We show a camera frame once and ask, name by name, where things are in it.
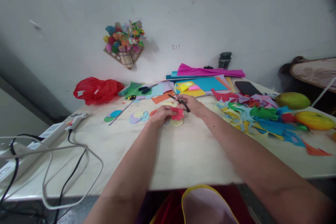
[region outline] smartphone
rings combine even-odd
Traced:
[[[235,84],[243,95],[262,95],[262,93],[260,93],[259,90],[251,84],[251,82],[235,82]]]

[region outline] tabletop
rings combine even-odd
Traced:
[[[232,78],[232,81],[246,80]],[[259,84],[252,84],[262,93],[276,93]],[[197,98],[206,107],[214,110],[214,96]],[[126,154],[134,140],[143,129],[145,122],[131,125],[129,117],[137,111],[150,113],[160,104],[154,104],[151,99],[143,99],[131,104],[109,126],[104,121],[105,116],[114,110],[123,110],[130,101],[124,97],[106,104],[83,106],[76,113],[87,112],[84,119],[74,130],[71,139],[80,144],[86,144],[104,162],[104,168],[94,184],[89,195],[100,195],[117,165]],[[320,112],[312,107],[305,110],[317,111],[333,120],[334,117]],[[305,148],[294,146],[292,143],[277,138],[262,138],[261,134],[253,135],[254,139],[291,167],[304,178],[322,178],[336,175],[336,143],[331,140],[330,131],[296,132],[304,141],[318,143],[323,150],[333,156],[310,156]],[[51,148],[68,146],[67,132],[64,132]],[[227,159],[225,152],[212,136],[204,122],[192,113],[184,113],[184,124],[174,127],[170,124],[163,126],[159,136],[156,164],[149,186],[150,190],[167,190],[187,188],[196,184],[225,185],[243,183]],[[81,148],[72,148],[54,152],[52,164],[47,176],[47,196],[59,197],[66,179],[74,169],[82,154]],[[8,200],[40,199],[42,195],[42,180],[49,161],[49,156],[43,154],[12,186],[7,194]],[[77,197],[86,193],[96,174],[100,163],[91,154],[86,153],[77,172],[67,184],[64,197]]]

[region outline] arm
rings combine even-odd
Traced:
[[[180,98],[205,122],[237,173],[278,223],[326,223],[332,203],[323,193],[196,98]]]
[[[152,176],[159,129],[165,118],[174,114],[170,106],[161,106],[150,118],[111,176],[84,224],[135,222]]]

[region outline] scissors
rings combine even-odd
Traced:
[[[147,87],[147,86],[141,87],[141,88],[138,89],[138,91],[142,91],[141,92],[142,94],[146,94],[152,89],[152,87],[154,87],[156,85],[158,85],[158,83],[154,84],[153,86],[149,86],[149,87]]]
[[[177,93],[175,92],[175,90],[171,87],[170,82],[168,82],[168,85],[169,85],[170,89],[174,92],[174,94],[176,95],[177,99],[179,100],[178,102],[180,104],[183,104],[185,106],[185,108],[187,109],[186,111],[189,113],[190,109],[188,108],[188,106],[186,105],[186,103],[179,98],[179,96],[177,95]]]

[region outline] wall hanging craft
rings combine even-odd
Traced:
[[[125,23],[121,27],[116,22],[115,26],[107,26],[105,30],[109,36],[103,38],[106,46],[104,52],[112,56],[125,68],[132,68],[144,49],[145,32],[142,29],[141,21],[129,24]]]

